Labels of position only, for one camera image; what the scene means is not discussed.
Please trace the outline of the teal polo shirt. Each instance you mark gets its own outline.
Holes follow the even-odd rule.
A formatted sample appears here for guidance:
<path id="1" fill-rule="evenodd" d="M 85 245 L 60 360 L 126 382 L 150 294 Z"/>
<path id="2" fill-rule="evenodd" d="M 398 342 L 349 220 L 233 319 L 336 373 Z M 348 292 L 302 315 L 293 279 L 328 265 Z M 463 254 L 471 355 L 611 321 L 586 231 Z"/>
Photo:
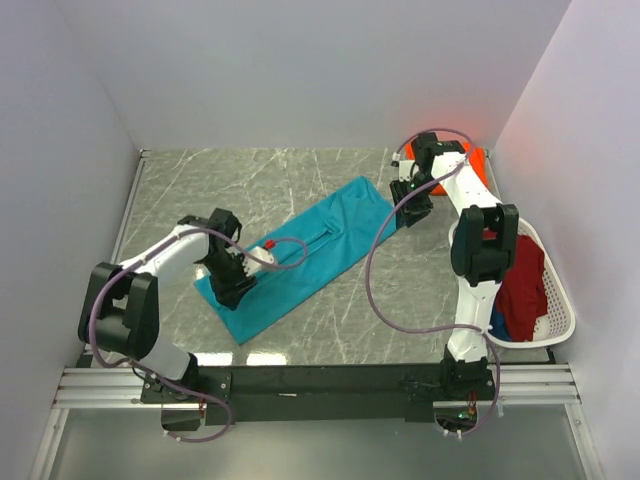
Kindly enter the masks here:
<path id="1" fill-rule="evenodd" d="M 392 204 L 360 176 L 257 242 L 273 241 L 275 259 L 288 268 L 260 272 L 236 309 L 216 299 L 209 276 L 194 286 L 242 345 L 366 257 L 375 239 L 383 242 L 393 235 L 394 221 L 378 232 L 391 211 Z"/>

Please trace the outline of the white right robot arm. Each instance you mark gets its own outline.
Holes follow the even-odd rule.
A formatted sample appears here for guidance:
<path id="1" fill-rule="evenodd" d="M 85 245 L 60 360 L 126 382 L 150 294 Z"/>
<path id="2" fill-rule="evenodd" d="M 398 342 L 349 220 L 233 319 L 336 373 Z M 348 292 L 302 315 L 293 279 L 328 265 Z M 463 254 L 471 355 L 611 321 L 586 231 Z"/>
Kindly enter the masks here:
<path id="1" fill-rule="evenodd" d="M 449 232 L 450 264 L 458 281 L 455 323 L 440 363 L 437 387 L 452 399 L 493 384 L 484 335 L 497 293 L 516 258 L 519 212 L 493 195 L 471 165 L 474 148 L 422 131 L 393 154 L 390 183 L 395 226 L 410 227 L 433 208 L 439 185 L 458 220 Z"/>

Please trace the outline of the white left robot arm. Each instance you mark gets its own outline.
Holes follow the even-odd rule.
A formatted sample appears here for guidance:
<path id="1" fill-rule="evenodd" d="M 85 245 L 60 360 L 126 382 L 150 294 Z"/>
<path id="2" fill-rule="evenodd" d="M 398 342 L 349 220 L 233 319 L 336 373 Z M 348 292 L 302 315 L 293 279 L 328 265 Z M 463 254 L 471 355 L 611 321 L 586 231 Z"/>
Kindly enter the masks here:
<path id="1" fill-rule="evenodd" d="M 246 256 L 231 249 L 242 224 L 230 211 L 188 215 L 165 239 L 120 264 L 102 262 L 91 272 L 78 326 L 88 345 L 115 352 L 165 378 L 176 401 L 193 399 L 203 383 L 195 355 L 160 333 L 159 290 L 191 264 L 209 272 L 214 299 L 236 310 L 257 284 Z"/>

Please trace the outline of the folded orange t shirt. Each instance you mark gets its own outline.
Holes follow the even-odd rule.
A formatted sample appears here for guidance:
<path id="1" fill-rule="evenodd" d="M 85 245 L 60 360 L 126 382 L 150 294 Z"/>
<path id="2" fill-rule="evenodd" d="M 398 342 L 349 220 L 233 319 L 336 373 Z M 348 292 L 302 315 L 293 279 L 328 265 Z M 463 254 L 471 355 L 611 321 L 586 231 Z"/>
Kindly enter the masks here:
<path id="1" fill-rule="evenodd" d="M 405 154 L 405 158 L 415 160 L 414 175 L 410 180 L 414 183 L 415 189 L 430 179 L 426 172 L 429 157 L 448 152 L 471 152 L 469 165 L 484 187 L 489 188 L 489 181 L 486 174 L 485 152 L 481 148 L 471 148 L 469 142 L 440 141 L 431 137 L 416 138 L 405 145 L 402 148 L 402 152 Z"/>

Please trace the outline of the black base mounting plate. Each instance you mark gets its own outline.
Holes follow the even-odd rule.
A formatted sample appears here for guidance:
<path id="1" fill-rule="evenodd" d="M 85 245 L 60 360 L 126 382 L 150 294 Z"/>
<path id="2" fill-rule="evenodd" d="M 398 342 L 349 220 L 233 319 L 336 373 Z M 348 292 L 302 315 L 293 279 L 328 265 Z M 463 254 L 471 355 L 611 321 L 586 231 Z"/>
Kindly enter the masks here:
<path id="1" fill-rule="evenodd" d="M 489 401 L 495 380 L 487 366 L 443 364 L 330 366 L 204 366 L 198 391 L 215 404 L 147 378 L 143 405 L 163 406 L 164 426 L 196 430 L 236 422 L 403 419 L 432 422 L 438 402 Z"/>

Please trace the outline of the dark red shirt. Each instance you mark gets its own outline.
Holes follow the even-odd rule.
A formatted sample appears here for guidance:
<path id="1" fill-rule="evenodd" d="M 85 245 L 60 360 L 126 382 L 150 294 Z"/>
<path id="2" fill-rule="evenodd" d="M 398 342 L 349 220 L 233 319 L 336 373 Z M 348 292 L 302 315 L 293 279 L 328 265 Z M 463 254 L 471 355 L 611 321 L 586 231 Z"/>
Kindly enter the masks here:
<path id="1" fill-rule="evenodd" d="M 548 313 L 544 288 L 545 254 L 529 236 L 519 235 L 513 267 L 506 273 L 494 306 L 504 314 L 512 342 L 530 342 L 536 321 Z"/>

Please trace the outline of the blue shirt in basket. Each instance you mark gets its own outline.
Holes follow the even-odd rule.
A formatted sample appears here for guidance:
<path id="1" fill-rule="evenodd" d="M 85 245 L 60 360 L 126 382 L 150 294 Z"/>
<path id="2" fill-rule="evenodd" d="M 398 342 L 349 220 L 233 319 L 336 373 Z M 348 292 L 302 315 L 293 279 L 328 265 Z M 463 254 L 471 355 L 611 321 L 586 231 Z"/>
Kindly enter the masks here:
<path id="1" fill-rule="evenodd" d="M 491 318 L 491 334 L 498 340 L 504 342 L 512 342 L 513 339 L 508 332 L 504 314 L 498 310 L 496 306 L 493 306 Z"/>

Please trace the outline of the white laundry basket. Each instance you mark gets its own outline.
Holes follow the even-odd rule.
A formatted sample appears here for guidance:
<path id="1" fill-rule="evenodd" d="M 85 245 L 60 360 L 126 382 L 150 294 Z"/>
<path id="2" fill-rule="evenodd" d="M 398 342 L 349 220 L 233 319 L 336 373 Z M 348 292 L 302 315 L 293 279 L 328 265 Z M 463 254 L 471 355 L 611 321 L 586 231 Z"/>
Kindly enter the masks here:
<path id="1" fill-rule="evenodd" d="M 534 337 L 530 342 L 504 342 L 491 334 L 490 318 L 496 295 L 502 285 L 493 280 L 481 281 L 475 287 L 460 277 L 458 279 L 458 300 L 455 322 L 464 326 L 472 325 L 485 331 L 496 345 L 512 350 L 532 350 L 551 347 L 568 340 L 575 331 L 576 318 L 564 287 L 557 275 L 551 259 L 534 227 L 524 219 L 519 221 L 518 236 L 531 237 L 543 250 L 544 288 L 548 301 L 548 313 L 539 317 L 534 329 Z"/>

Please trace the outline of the aluminium frame rail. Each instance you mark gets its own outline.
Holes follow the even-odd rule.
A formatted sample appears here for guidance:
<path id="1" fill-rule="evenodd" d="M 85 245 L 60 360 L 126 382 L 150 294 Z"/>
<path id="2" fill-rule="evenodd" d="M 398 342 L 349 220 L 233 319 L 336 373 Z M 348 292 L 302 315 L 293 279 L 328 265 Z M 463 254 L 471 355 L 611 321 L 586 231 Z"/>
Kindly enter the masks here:
<path id="1" fill-rule="evenodd" d="M 67 368 L 52 407 L 64 409 L 161 409 L 141 401 L 143 382 L 123 368 Z M 580 404 L 581 396 L 568 365 L 507 365 L 501 369 L 499 404 Z"/>

